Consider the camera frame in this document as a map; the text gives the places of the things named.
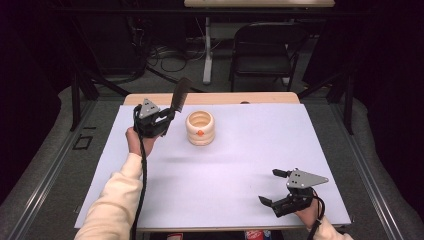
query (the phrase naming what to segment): black curtain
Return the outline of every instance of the black curtain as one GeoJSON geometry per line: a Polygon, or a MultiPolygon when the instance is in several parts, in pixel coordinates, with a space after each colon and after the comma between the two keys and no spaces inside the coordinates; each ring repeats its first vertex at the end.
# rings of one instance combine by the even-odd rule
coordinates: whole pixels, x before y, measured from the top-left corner
{"type": "Polygon", "coordinates": [[[57,72],[57,53],[42,41],[48,33],[34,19],[32,4],[7,4],[0,9],[1,202],[54,125],[61,106],[57,93],[69,86],[66,70],[57,72]]]}
{"type": "Polygon", "coordinates": [[[373,17],[330,20],[304,81],[313,85],[353,64],[354,97],[365,104],[377,154],[403,197],[424,217],[424,5],[338,0],[336,9],[373,17]]]}

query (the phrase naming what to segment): table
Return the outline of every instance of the table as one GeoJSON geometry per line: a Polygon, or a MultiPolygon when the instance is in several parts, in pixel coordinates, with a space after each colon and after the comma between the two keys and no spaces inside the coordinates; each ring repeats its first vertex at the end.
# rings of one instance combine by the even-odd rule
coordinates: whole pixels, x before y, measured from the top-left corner
{"type": "MultiPolygon", "coordinates": [[[[125,161],[123,132],[131,124],[134,106],[144,98],[162,108],[169,106],[172,95],[128,95],[75,227],[81,227],[110,173],[119,170],[125,161]]],[[[286,197],[285,181],[273,176],[272,169],[297,167],[329,179],[315,187],[325,201],[331,202],[327,216],[335,225],[350,224],[312,123],[294,93],[189,93],[182,112],[175,116],[166,137],[155,143],[148,162],[148,187],[139,231],[304,227],[294,214],[276,218],[258,199],[258,195],[273,200],[286,197]],[[214,141],[201,147],[188,142],[184,124],[186,116],[199,109],[211,112],[216,119],[214,141]]]]}
{"type": "MultiPolygon", "coordinates": [[[[333,7],[333,0],[185,0],[186,7],[193,8],[327,8],[333,7]]],[[[211,83],[212,51],[211,22],[205,24],[206,57],[203,84],[211,83]]]]}

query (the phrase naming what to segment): white sleeve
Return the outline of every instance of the white sleeve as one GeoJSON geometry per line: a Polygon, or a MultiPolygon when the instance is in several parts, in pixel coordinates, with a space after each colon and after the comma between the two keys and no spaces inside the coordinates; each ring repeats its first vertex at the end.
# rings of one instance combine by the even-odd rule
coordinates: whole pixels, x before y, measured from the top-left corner
{"type": "Polygon", "coordinates": [[[324,216],[321,220],[321,225],[315,232],[314,240],[353,240],[353,238],[347,233],[342,235],[337,232],[327,217],[324,216]]]}
{"type": "Polygon", "coordinates": [[[141,157],[130,153],[91,205],[75,239],[129,239],[141,189],[141,157]]]}

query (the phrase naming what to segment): wooden table edge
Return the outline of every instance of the wooden table edge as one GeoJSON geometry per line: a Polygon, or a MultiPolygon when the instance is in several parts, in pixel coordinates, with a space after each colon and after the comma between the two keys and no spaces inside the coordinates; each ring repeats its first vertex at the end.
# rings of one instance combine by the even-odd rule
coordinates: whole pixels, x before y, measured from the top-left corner
{"type": "MultiPolygon", "coordinates": [[[[123,105],[138,105],[147,98],[157,105],[169,105],[172,93],[134,93],[129,94],[123,105]]],[[[239,104],[248,103],[294,103],[299,104],[299,98],[293,92],[225,92],[225,93],[189,93],[185,104],[239,104]]]]}

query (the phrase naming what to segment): human hand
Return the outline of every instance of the human hand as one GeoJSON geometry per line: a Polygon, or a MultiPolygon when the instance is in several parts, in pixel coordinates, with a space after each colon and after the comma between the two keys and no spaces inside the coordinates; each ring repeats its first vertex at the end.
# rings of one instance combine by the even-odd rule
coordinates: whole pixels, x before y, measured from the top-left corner
{"type": "Polygon", "coordinates": [[[294,213],[302,220],[308,229],[312,229],[315,221],[318,219],[318,204],[318,200],[314,198],[311,206],[294,213]]]}
{"type": "MultiPolygon", "coordinates": [[[[141,156],[141,146],[140,139],[138,138],[138,133],[134,131],[133,127],[127,129],[125,133],[128,142],[128,151],[130,153],[135,153],[141,156]]],[[[156,139],[159,137],[155,136],[154,138],[143,138],[144,150],[146,151],[146,157],[152,152],[153,145],[155,144],[156,139]]]]}

